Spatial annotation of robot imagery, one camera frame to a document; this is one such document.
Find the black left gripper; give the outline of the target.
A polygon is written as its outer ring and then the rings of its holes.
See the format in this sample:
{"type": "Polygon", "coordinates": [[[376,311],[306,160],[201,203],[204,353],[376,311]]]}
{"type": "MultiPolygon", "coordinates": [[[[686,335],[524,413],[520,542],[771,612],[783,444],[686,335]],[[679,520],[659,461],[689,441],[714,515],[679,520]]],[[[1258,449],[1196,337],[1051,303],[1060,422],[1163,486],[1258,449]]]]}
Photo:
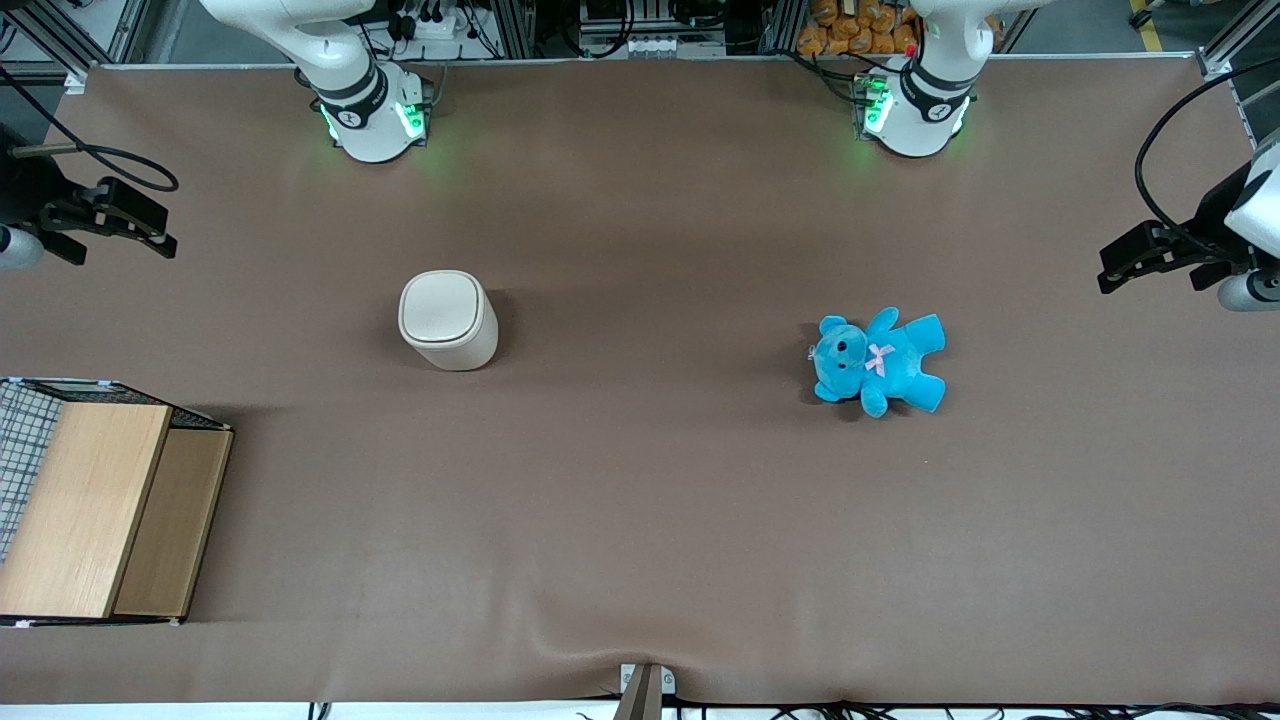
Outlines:
{"type": "MultiPolygon", "coordinates": [[[[1199,241],[1198,266],[1189,274],[1194,291],[1206,291],[1231,275],[1253,269],[1251,246],[1226,227],[1225,218],[1242,196],[1249,165],[1240,165],[1201,199],[1183,229],[1199,241]]],[[[1164,274],[1196,264],[1190,245],[1161,222],[1142,222],[1103,247],[1101,293],[1114,293],[1146,275],[1164,274]]]]}

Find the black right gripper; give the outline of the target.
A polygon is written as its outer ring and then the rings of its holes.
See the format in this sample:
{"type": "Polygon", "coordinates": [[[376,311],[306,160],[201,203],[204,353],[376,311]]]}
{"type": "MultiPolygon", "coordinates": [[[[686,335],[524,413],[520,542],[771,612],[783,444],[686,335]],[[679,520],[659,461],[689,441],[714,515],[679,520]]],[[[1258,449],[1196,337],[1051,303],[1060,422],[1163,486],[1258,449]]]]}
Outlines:
{"type": "Polygon", "coordinates": [[[87,247],[67,232],[125,237],[174,259],[178,242],[166,233],[168,210],[119,178],[97,183],[97,210],[88,190],[68,179],[55,155],[79,152],[77,143],[31,143],[9,126],[1,140],[1,264],[33,266],[51,254],[82,265],[87,247]]]}

